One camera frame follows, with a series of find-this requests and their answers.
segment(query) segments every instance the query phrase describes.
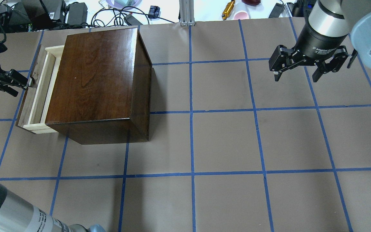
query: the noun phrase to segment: gold cylinder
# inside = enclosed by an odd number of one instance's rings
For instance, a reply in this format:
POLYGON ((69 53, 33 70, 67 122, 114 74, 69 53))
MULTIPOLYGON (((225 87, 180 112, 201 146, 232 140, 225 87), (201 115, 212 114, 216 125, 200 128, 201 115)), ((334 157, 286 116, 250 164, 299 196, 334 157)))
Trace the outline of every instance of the gold cylinder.
POLYGON ((225 6, 225 9, 223 11, 223 14, 221 15, 221 18, 223 20, 226 20, 230 16, 230 13, 231 13, 231 11, 234 8, 234 2, 235 1, 232 0, 231 2, 227 3, 227 6, 225 6))

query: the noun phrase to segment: sticker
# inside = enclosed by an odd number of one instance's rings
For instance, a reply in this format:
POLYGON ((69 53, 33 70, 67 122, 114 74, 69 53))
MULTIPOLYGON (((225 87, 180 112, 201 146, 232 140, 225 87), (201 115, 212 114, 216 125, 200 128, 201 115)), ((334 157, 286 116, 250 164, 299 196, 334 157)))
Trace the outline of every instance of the sticker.
POLYGON ((34 206, 31 222, 25 232, 51 232, 53 227, 52 217, 34 206))
POLYGON ((34 206, 31 222, 25 232, 51 232, 54 226, 61 228, 61 232, 70 232, 67 225, 34 206))
POLYGON ((333 48, 333 49, 320 49, 320 48, 317 48, 317 47, 313 47, 313 49, 315 50, 315 53, 317 53, 319 55, 326 55, 326 54, 329 54, 332 51, 336 50, 335 48, 333 48))

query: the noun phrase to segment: dark brown wood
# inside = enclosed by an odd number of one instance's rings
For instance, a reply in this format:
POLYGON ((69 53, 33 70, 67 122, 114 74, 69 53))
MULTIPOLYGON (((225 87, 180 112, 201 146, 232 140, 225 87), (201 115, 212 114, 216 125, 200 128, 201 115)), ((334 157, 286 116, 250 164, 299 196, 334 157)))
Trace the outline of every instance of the dark brown wood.
POLYGON ((147 141, 150 80, 137 28, 69 35, 45 123, 80 144, 147 141))

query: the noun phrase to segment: red object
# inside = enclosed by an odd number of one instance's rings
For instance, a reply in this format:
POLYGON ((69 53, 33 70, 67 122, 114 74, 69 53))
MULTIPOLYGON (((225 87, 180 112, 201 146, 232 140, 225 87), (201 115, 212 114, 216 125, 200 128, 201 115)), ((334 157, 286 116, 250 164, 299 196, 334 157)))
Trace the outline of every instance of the red object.
POLYGON ((247 5, 250 5, 250 6, 257 6, 262 1, 261 0, 242 0, 242 2, 246 3, 247 5))

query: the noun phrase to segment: open drawer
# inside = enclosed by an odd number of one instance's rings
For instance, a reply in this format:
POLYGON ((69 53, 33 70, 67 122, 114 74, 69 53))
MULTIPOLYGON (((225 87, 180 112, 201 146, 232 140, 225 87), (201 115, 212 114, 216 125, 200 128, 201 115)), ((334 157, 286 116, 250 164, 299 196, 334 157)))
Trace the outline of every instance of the open drawer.
POLYGON ((152 66, 138 28, 68 35, 33 69, 17 126, 79 144, 148 141, 152 66))
POLYGON ((56 130, 45 124, 64 46, 40 47, 32 77, 35 84, 25 91, 16 125, 35 134, 56 130))

